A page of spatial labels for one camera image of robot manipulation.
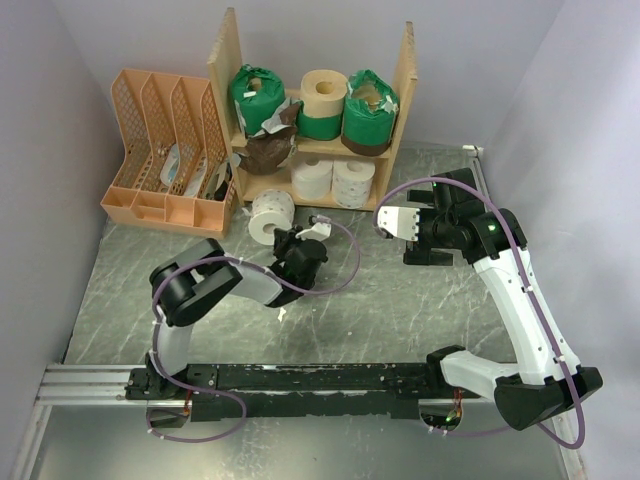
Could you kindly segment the white paper roll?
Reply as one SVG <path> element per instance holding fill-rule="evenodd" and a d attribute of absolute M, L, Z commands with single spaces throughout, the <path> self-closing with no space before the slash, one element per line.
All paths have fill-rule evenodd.
<path fill-rule="evenodd" d="M 331 193 L 334 201 L 347 209 L 360 209 L 367 203 L 375 164 L 368 161 L 336 160 L 333 163 Z"/>
<path fill-rule="evenodd" d="M 275 230 L 289 230 L 293 225 L 295 204 L 282 190 L 268 189 L 259 193 L 251 204 L 248 232 L 259 244 L 272 246 Z"/>
<path fill-rule="evenodd" d="M 333 162 L 317 158 L 297 160 L 291 167 L 294 193 L 304 200 L 318 200 L 331 190 Z"/>

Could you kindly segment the green brown roll torn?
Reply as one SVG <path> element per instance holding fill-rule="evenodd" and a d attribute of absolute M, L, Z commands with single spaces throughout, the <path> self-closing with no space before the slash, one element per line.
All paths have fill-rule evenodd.
<path fill-rule="evenodd" d="M 391 143 L 400 101 L 395 91 L 372 70 L 359 70 L 347 81 L 342 143 L 369 157 L 383 154 Z"/>

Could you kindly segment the brown green paper roll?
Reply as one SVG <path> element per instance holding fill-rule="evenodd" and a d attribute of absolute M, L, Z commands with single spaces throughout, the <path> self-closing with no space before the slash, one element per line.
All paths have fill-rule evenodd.
<path fill-rule="evenodd" d="M 285 91 L 285 101 L 254 135 L 246 136 L 245 151 L 236 165 L 253 175 L 270 175 L 286 166 L 297 150 L 299 137 L 330 141 L 342 130 L 347 78 L 326 69 L 311 70 L 301 80 L 296 97 Z"/>

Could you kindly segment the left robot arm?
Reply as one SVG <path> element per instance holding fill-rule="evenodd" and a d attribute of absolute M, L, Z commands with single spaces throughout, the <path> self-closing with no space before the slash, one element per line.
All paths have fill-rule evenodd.
<path fill-rule="evenodd" d="M 319 240 L 299 238 L 300 230 L 276 231 L 275 261 L 265 268 L 225 261 L 219 242 L 206 238 L 152 271 L 149 282 L 161 323 L 158 346 L 147 353 L 145 364 L 155 392 L 165 399 L 184 392 L 193 325 L 225 297 L 280 308 L 315 285 L 321 265 L 328 260 L 327 249 Z"/>

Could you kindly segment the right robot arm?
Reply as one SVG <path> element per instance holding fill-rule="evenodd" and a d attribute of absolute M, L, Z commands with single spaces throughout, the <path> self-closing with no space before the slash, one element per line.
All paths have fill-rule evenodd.
<path fill-rule="evenodd" d="M 575 411 L 603 385 L 585 367 L 553 319 L 535 277 L 527 238 L 517 217 L 481 194 L 473 172 L 459 169 L 427 180 L 429 189 L 405 185 L 407 207 L 382 207 L 376 222 L 405 240 L 407 265 L 449 266 L 459 251 L 491 295 L 515 352 L 498 363 L 453 345 L 427 357 L 426 390 L 443 398 L 461 389 L 491 400 L 514 430 L 542 427 Z"/>

